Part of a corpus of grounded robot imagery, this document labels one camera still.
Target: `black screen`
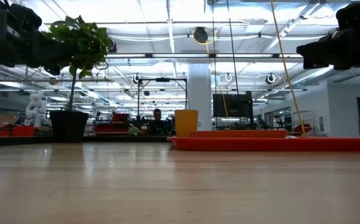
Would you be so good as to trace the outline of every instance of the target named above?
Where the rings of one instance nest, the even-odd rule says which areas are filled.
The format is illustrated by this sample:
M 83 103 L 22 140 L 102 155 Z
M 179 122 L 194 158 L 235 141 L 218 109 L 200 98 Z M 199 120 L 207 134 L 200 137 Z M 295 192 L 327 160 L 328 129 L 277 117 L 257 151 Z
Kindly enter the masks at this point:
M 250 118 L 253 116 L 252 104 L 252 94 L 248 92 L 247 94 L 239 95 L 239 100 L 237 95 L 213 94 L 213 117 Z

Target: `red machine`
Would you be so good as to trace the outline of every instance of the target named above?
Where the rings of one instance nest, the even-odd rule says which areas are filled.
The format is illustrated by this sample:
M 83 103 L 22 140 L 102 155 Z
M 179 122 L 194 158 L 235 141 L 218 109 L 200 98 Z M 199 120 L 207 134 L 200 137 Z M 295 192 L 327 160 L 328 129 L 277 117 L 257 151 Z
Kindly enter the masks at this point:
M 94 127 L 96 136 L 122 136 L 128 135 L 130 126 L 126 122 L 129 114 L 114 114 L 112 120 L 98 120 Z

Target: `black pot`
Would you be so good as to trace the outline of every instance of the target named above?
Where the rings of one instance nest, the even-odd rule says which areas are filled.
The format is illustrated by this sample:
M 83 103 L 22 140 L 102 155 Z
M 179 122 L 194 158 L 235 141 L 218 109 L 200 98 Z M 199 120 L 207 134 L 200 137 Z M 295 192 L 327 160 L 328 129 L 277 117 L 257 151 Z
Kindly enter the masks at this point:
M 50 111 L 56 142 L 82 142 L 88 114 L 78 111 Z

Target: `ceiling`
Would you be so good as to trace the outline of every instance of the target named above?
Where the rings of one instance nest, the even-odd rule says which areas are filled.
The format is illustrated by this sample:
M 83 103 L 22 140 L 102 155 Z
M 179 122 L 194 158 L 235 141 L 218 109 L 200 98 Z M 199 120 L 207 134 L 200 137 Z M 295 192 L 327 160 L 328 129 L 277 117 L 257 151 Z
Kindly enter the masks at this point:
M 51 23 L 65 19 L 65 16 L 82 15 L 86 22 L 96 22 L 100 27 L 109 28 L 109 36 L 118 46 L 117 54 L 135 53 L 176 53 L 176 54 L 279 54 L 280 49 L 276 37 L 276 28 L 270 7 L 270 1 L 229 0 L 229 12 L 226 1 L 214 0 L 11 0 L 23 4 L 39 15 L 44 25 L 41 30 L 48 30 Z M 348 1 L 328 1 L 328 4 L 309 4 L 308 1 L 284 0 L 275 3 L 275 15 L 279 31 L 282 35 L 283 50 L 295 54 L 296 47 L 317 41 L 320 37 L 334 32 L 338 26 L 336 11 L 346 6 Z M 205 27 L 210 37 L 216 33 L 215 41 L 208 45 L 196 43 L 192 33 L 196 27 Z M 188 64 L 196 63 L 192 59 L 178 58 L 113 58 L 109 59 L 109 69 L 93 70 L 93 81 L 79 82 L 77 89 L 95 91 L 97 100 L 86 95 L 75 95 L 77 103 L 134 103 L 131 98 L 136 92 L 125 93 L 124 89 L 136 89 L 133 77 L 141 78 L 187 78 Z M 234 75 L 237 73 L 239 88 L 270 89 L 286 88 L 284 84 L 284 68 L 281 60 L 252 61 L 217 60 L 211 63 L 213 75 L 217 75 L 221 88 L 235 88 Z M 315 78 L 315 72 L 303 70 L 303 59 L 287 60 L 287 68 L 292 79 Z M 268 74 L 277 76 L 273 86 L 265 84 Z M 6 68 L 0 66 L 0 78 L 5 80 L 22 80 L 26 77 L 26 68 Z M 23 83 L 27 89 L 69 89 L 69 82 L 38 82 L 52 78 L 43 69 L 28 69 L 28 79 L 35 82 Z M 68 69 L 62 70 L 59 79 L 71 79 Z M 10 88 L 0 84 L 0 89 Z M 177 88 L 176 91 L 154 92 L 149 98 L 185 98 L 184 91 L 175 83 L 151 82 L 148 88 Z M 265 92 L 255 92 L 254 97 L 266 95 Z M 67 92 L 46 92 L 45 95 L 67 98 Z M 49 101 L 62 103 L 49 98 Z M 182 101 L 171 101 L 174 107 L 182 106 Z

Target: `red tray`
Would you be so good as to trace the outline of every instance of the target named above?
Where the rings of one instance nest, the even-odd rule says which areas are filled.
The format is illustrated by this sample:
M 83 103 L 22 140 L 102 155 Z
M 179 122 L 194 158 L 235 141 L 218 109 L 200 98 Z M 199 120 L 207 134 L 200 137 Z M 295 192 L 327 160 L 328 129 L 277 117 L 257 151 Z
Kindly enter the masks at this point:
M 360 138 L 168 138 L 188 151 L 360 151 Z

